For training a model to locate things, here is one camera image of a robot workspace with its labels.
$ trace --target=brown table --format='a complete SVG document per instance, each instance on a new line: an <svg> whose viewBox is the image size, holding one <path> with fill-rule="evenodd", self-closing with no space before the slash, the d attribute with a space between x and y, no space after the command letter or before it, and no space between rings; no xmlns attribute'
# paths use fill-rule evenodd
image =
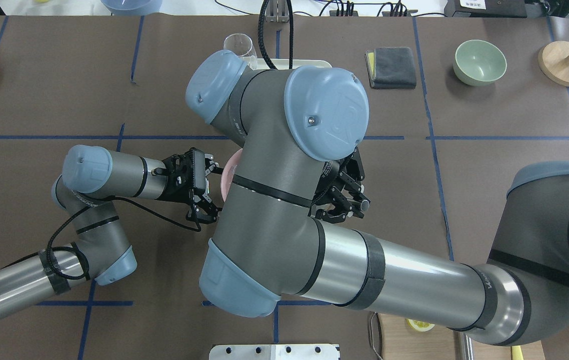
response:
<svg viewBox="0 0 569 360"><path fill-rule="evenodd" d="M225 36L255 38L256 25L256 16L0 17L0 268L43 248L67 218L49 194L75 144L158 159L195 146L224 164L237 146L187 109L184 91ZM288 29L266 27L272 57L287 57ZM408 46L424 79L413 90L367 88L360 150L373 202L345 226L443 258L450 239L454 259L484 263L515 173L569 160L569 90L536 62L552 34L569 40L569 20L296 16L296 59L366 80L366 50ZM453 54L467 39L506 55L495 85L456 80ZM220 204L213 176L211 188ZM175 219L187 210L143 203ZM343 359L374 359L366 312L295 296L259 319L203 306L198 276L215 226L196 234L124 203L117 209L138 269L1 320L0 358L204 360L215 344L326 342L340 344ZM65 231L58 241L73 239ZM569 358L569 328L543 348L548 360Z"/></svg>

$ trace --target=blue bowl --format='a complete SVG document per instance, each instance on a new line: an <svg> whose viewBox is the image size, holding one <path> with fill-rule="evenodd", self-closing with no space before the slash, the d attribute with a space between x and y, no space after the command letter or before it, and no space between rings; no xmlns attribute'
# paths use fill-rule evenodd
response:
<svg viewBox="0 0 569 360"><path fill-rule="evenodd" d="M143 16L157 13L163 0L100 0L114 15Z"/></svg>

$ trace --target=white floor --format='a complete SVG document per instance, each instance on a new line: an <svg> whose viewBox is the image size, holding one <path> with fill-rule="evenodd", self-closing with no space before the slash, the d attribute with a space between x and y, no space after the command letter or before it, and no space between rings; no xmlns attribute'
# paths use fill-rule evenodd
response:
<svg viewBox="0 0 569 360"><path fill-rule="evenodd" d="M262 3L261 0L219 0L219 2L253 14L259 12ZM384 1L356 0L356 3L384 3ZM317 15L324 6L323 2L316 0L292 0L292 4L293 11L303 11L313 15ZM403 0L403 4L421 14L442 12L447 0ZM49 0L46 2L0 0L0 6L8 15L82 16L110 14L100 0ZM331 4L328 9L335 9L335 6ZM355 9L360 16L375 16L380 6L356 4ZM173 15L241 15L216 4L214 0L163 0L160 11ZM328 16L328 14L329 12L325 10L323 16Z"/></svg>

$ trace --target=wooden cutting board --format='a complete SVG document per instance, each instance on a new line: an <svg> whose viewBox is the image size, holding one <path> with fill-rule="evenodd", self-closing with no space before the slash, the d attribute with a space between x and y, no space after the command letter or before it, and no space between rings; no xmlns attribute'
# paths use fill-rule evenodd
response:
<svg viewBox="0 0 569 360"><path fill-rule="evenodd" d="M436 325L426 332L412 329L404 317L379 314L384 360L455 360L454 332ZM473 342L474 360L511 360L511 347ZM545 360L540 341L522 346L524 360Z"/></svg>

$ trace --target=lemon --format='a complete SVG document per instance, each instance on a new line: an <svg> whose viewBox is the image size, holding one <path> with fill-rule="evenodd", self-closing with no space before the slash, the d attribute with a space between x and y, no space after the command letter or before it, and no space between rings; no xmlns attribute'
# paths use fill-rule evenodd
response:
<svg viewBox="0 0 569 360"><path fill-rule="evenodd" d="M413 330L420 331L420 332L430 331L435 326L435 324L424 322L424 321L418 321L418 320L414 320L414 319L406 319L406 323L408 323L408 325L411 326L411 328L413 328Z"/></svg>

